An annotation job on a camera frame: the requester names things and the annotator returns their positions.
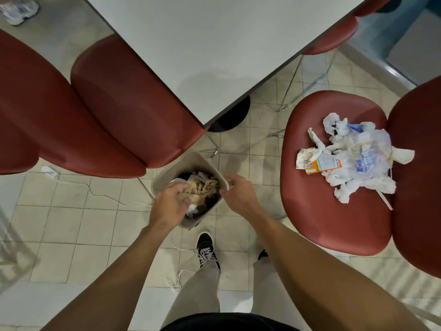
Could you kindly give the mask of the person's right hand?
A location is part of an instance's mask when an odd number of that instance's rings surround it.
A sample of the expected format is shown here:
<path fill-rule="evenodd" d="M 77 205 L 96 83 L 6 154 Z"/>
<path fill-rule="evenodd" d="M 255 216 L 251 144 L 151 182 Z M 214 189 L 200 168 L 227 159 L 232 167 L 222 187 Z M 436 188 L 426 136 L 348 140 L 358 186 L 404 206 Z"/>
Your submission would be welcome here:
<path fill-rule="evenodd" d="M 253 226 L 271 219 L 258 202 L 254 187 L 249 180 L 231 172 L 225 172 L 223 176 L 228 181 L 229 188 L 235 189 L 234 203 L 227 204 L 232 211 L 246 219 Z"/>

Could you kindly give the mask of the black round table base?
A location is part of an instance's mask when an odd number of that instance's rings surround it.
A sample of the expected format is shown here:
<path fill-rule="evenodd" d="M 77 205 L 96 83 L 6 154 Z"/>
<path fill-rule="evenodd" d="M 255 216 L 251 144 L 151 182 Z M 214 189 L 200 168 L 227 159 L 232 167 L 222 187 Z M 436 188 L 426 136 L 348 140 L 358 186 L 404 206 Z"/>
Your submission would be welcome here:
<path fill-rule="evenodd" d="M 245 120 L 250 110 L 250 105 L 251 99 L 250 96 L 247 96 L 223 116 L 213 122 L 209 127 L 208 132 L 223 133 L 239 126 L 240 123 Z"/>

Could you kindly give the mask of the person's right forearm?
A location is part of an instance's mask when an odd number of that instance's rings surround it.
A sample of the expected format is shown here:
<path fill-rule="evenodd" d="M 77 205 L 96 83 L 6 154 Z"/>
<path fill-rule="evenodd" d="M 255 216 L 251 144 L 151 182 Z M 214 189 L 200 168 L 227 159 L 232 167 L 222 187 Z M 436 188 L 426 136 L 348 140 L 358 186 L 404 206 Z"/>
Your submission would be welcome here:
<path fill-rule="evenodd" d="M 375 282 L 273 217 L 251 226 L 312 331 L 430 331 Z"/>

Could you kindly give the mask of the brown paper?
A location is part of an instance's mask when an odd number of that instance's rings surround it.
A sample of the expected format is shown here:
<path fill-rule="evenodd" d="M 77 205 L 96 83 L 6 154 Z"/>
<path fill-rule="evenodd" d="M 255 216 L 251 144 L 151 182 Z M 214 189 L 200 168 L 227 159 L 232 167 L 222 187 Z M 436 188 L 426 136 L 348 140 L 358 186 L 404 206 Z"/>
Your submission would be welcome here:
<path fill-rule="evenodd" d="M 186 189 L 187 193 L 196 196 L 210 197 L 217 194 L 219 189 L 219 183 L 216 179 L 201 181 L 189 178 L 186 183 L 189 185 Z"/>

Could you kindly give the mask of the crumpled white tissue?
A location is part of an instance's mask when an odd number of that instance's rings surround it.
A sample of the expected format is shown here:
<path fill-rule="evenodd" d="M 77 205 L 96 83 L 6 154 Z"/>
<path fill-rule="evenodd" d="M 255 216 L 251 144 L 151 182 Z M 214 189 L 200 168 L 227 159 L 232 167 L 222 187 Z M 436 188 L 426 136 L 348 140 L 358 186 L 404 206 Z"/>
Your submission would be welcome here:
<path fill-rule="evenodd" d="M 376 190 L 382 194 L 394 194 L 396 183 L 388 176 L 369 178 L 360 172 L 348 168 L 337 168 L 322 172 L 322 176 L 331 187 L 334 187 L 334 196 L 341 203 L 347 204 L 350 195 L 359 188 Z"/>
<path fill-rule="evenodd" d="M 401 165 L 407 165 L 413 161 L 416 152 L 414 150 L 391 147 L 391 159 Z"/>
<path fill-rule="evenodd" d="M 350 132 L 348 126 L 348 119 L 340 119 L 340 116 L 335 112 L 330 113 L 323 119 L 324 130 L 331 136 L 344 137 Z"/>

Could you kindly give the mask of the dark trash in bin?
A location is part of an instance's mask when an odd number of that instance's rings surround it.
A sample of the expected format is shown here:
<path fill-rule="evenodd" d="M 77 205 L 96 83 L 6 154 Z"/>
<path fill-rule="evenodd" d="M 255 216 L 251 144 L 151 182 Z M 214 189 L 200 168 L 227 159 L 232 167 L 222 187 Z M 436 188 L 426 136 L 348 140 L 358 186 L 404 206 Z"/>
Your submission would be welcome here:
<path fill-rule="evenodd" d="M 189 179 L 189 178 L 193 178 L 196 180 L 201 180 L 201 181 L 205 181 L 208 179 L 216 179 L 218 181 L 218 179 L 210 174 L 210 173 L 206 173 L 206 172 L 202 172 L 202 171 L 197 171 L 197 172 L 185 172 L 185 173 L 181 173 L 177 178 L 175 178 L 173 180 L 173 182 L 185 182 Z M 179 199 L 190 199 L 191 200 L 191 205 L 189 206 L 187 213 L 186 213 L 186 217 L 190 218 L 190 219 L 197 219 L 201 216 L 203 216 L 207 211 L 209 211 L 211 208 L 213 208 L 213 206 L 220 200 L 220 193 L 219 193 L 219 189 L 218 189 L 218 193 L 214 194 L 210 197 L 202 197 L 202 196 L 196 196 L 196 195 L 192 195 L 187 193 L 186 189 L 182 190 L 179 193 Z"/>

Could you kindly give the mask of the person's left forearm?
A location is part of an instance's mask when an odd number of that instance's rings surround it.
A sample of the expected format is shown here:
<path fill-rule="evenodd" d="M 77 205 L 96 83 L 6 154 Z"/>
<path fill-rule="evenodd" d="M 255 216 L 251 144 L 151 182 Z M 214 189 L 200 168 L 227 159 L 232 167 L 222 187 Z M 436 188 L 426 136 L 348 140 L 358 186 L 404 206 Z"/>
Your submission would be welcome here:
<path fill-rule="evenodd" d="M 176 226 L 151 219 L 127 250 L 41 331 L 128 331 L 154 257 Z"/>

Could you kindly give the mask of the beige plastic trash bin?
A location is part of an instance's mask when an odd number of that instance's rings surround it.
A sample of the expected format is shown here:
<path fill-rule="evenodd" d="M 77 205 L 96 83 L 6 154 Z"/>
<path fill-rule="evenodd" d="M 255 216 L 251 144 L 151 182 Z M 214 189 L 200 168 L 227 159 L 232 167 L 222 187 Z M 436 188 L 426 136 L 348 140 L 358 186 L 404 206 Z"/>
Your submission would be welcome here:
<path fill-rule="evenodd" d="M 192 173 L 197 171 L 202 171 L 214 175 L 219 181 L 220 189 L 229 188 L 227 180 L 211 164 L 210 161 L 203 157 L 199 152 L 188 151 L 169 165 L 165 166 L 163 170 L 153 179 L 151 185 L 152 198 L 155 198 L 158 193 L 162 192 L 167 187 L 167 185 L 171 183 L 175 178 L 177 178 L 181 173 Z M 196 227 L 205 217 L 207 217 L 213 211 L 213 209 L 216 208 L 216 206 L 222 200 L 223 198 L 220 195 L 220 200 L 213 206 L 213 208 L 211 208 L 203 216 L 197 219 L 190 219 L 185 216 L 179 226 L 186 229 L 192 229 Z"/>

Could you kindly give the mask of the person's black shirt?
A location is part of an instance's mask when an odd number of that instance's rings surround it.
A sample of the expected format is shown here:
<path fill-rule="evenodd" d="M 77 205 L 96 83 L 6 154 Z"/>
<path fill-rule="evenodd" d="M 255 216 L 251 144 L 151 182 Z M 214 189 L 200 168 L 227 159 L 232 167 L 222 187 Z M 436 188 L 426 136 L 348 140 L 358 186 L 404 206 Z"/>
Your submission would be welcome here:
<path fill-rule="evenodd" d="M 198 313 L 182 317 L 161 331 L 300 331 L 284 323 L 252 313 Z"/>

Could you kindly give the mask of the person's left hand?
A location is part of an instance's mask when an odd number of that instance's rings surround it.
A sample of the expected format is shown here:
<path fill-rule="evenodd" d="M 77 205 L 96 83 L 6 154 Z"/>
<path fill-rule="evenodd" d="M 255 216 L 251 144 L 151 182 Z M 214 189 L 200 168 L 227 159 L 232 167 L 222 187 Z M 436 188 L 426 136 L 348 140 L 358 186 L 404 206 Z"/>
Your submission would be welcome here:
<path fill-rule="evenodd" d="M 187 210 L 180 210 L 179 193 L 187 189 L 185 182 L 169 183 L 154 199 L 148 223 L 149 230 L 168 234 L 185 217 Z"/>

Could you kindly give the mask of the patterned paper wrapper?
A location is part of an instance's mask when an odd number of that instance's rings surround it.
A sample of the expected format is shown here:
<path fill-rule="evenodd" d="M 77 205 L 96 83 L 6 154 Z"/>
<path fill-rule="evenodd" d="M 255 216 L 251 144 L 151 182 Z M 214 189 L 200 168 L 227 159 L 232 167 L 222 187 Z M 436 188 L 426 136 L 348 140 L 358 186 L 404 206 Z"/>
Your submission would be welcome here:
<path fill-rule="evenodd" d="M 313 157 L 314 151 L 316 148 L 307 148 L 307 149 L 301 149 L 296 157 L 295 161 L 295 168 L 304 170 L 305 169 L 305 163 L 306 165 L 309 165 L 310 159 Z"/>

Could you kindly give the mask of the person's beige trousers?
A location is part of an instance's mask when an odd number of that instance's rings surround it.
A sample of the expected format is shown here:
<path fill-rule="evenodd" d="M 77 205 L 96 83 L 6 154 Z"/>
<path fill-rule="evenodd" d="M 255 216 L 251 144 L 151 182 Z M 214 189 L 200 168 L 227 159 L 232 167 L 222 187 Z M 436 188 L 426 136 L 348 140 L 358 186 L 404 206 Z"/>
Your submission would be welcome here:
<path fill-rule="evenodd" d="M 161 328 L 189 315 L 220 313 L 220 274 L 209 265 L 206 267 L 198 270 L 183 286 Z M 256 261 L 253 268 L 254 289 L 250 313 L 287 324 L 300 331 L 312 331 L 288 295 L 270 258 Z"/>

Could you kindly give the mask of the person's black left shoe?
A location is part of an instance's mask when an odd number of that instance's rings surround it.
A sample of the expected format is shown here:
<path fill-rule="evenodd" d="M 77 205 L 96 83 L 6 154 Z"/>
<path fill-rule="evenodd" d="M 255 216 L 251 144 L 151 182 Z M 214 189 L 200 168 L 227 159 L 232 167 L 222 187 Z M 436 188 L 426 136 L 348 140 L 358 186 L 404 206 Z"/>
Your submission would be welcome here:
<path fill-rule="evenodd" d="M 199 234 L 196 243 L 197 257 L 199 261 L 199 269 L 206 269 L 206 265 L 216 269 L 221 274 L 221 267 L 214 249 L 214 242 L 209 232 Z"/>

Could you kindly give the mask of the white printed plastic bag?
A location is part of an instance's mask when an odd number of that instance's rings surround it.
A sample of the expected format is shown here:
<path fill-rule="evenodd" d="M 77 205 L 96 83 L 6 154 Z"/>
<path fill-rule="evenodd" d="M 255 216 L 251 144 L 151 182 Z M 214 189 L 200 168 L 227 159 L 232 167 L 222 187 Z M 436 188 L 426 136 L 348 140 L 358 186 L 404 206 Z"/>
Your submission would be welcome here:
<path fill-rule="evenodd" d="M 385 129 L 373 122 L 339 122 L 329 138 L 334 154 L 348 156 L 350 168 L 366 178 L 385 177 L 392 167 L 392 142 Z"/>

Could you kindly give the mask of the red cushioned chair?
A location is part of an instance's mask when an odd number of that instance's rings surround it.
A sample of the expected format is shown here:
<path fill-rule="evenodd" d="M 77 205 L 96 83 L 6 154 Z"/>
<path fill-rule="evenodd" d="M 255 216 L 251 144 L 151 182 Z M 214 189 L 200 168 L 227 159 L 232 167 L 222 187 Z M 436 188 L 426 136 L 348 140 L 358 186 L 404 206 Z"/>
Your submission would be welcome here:
<path fill-rule="evenodd" d="M 394 244 L 414 267 L 441 279 L 441 75 L 395 104 L 387 131 L 395 147 L 415 151 L 392 169 Z"/>
<path fill-rule="evenodd" d="M 284 211 L 294 227 L 324 248 L 357 256 L 374 256 L 391 239 L 391 211 L 376 191 L 359 188 L 348 204 L 340 203 L 334 188 L 320 173 L 307 175 L 295 168 L 301 149 L 313 142 L 307 130 L 329 144 L 323 119 L 335 112 L 350 123 L 374 122 L 384 128 L 387 118 L 374 101 L 333 90 L 312 93 L 292 111 L 283 138 L 280 195 Z"/>
<path fill-rule="evenodd" d="M 208 131 L 115 34 L 80 54 L 70 83 L 101 126 L 147 168 L 168 165 Z"/>
<path fill-rule="evenodd" d="M 355 17 L 365 17 L 370 14 L 377 12 L 385 4 L 391 0 L 366 0 L 357 9 L 353 11 L 353 16 Z"/>
<path fill-rule="evenodd" d="M 137 178 L 145 165 L 97 122 L 46 58 L 0 29 L 0 112 L 63 169 L 102 178 Z"/>
<path fill-rule="evenodd" d="M 342 46 L 346 41 L 348 41 L 357 31 L 358 29 L 358 18 L 354 15 L 346 16 L 341 22 L 339 22 L 335 27 L 329 29 L 326 33 L 324 33 L 315 43 L 313 43 L 306 51 L 300 56 L 300 60 L 296 66 L 294 74 L 290 80 L 288 88 L 283 96 L 282 102 L 280 104 L 277 113 L 286 110 L 290 106 L 292 106 L 301 96 L 303 96 L 307 91 L 309 91 L 312 87 L 314 87 L 317 83 L 322 81 L 323 78 L 328 76 L 328 72 L 331 68 L 332 62 L 334 61 L 335 55 L 339 50 L 340 46 Z M 298 73 L 298 69 L 302 64 L 302 61 L 305 56 L 313 56 L 313 55 L 322 55 L 326 54 L 330 51 L 335 51 L 332 56 L 330 63 L 326 69 L 326 72 L 323 73 L 322 76 L 318 77 L 314 80 L 308 87 L 302 90 L 302 92 L 296 95 L 293 100 L 289 103 L 285 103 L 285 99 L 287 94 L 291 88 L 292 83 Z"/>

